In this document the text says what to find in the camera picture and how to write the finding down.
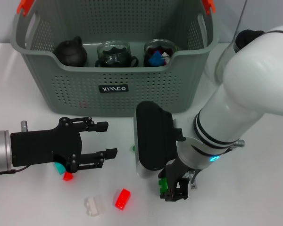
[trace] black cable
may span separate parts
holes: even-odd
[[[29,165],[29,166],[25,166],[25,167],[23,167],[23,168],[21,168],[21,169],[16,170],[16,173],[21,172],[21,171],[27,169],[28,167],[30,167],[30,165]]]
[[[192,178],[192,180],[191,180],[191,184],[194,184],[194,181],[195,181],[196,176],[197,176],[201,171],[202,171],[201,169],[196,169],[196,170],[195,170],[195,174],[194,174],[194,176],[193,176],[193,178]]]
[[[23,167],[21,169],[18,169],[18,170],[12,169],[12,170],[9,170],[9,171],[0,172],[0,175],[18,173],[18,172],[21,172],[21,171],[27,169],[28,167],[30,167],[30,165],[29,166],[25,166],[25,167]]]

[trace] black teapot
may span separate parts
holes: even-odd
[[[87,52],[79,36],[76,36],[73,40],[60,43],[53,54],[62,64],[70,67],[83,67],[87,61]]]

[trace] blue block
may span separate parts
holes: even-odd
[[[152,57],[149,59],[149,63],[151,64],[151,66],[153,67],[160,67],[163,66],[165,64],[165,60],[162,57],[162,55],[160,54],[159,51],[156,51]]]
[[[58,162],[55,162],[55,166],[56,166],[56,168],[58,170],[58,173],[60,175],[62,175],[62,174],[64,174],[66,172],[66,169],[65,169],[65,167],[62,164],[60,164]]]

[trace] white robotic arm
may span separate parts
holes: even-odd
[[[178,142],[178,156],[192,169],[208,167],[235,147],[264,113],[283,116],[283,26],[239,51],[226,66],[224,78],[198,115],[174,120],[187,138]]]

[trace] white table surface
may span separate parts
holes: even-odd
[[[174,118],[196,114],[214,92],[209,77],[225,47],[212,51],[191,108]],[[20,54],[0,44],[0,130],[19,132],[22,120],[30,131],[51,129],[63,116],[48,108]],[[0,226],[283,226],[283,117],[265,115],[242,137],[245,148],[202,171],[198,190],[174,203],[159,198],[156,177],[136,174],[133,119],[93,119],[108,121],[109,129],[83,133],[83,153],[117,148],[117,157],[102,169],[79,171],[70,182],[52,163],[0,176]],[[113,206],[122,188],[132,193],[124,211]],[[96,195],[103,197],[106,212],[89,217],[83,202]]]

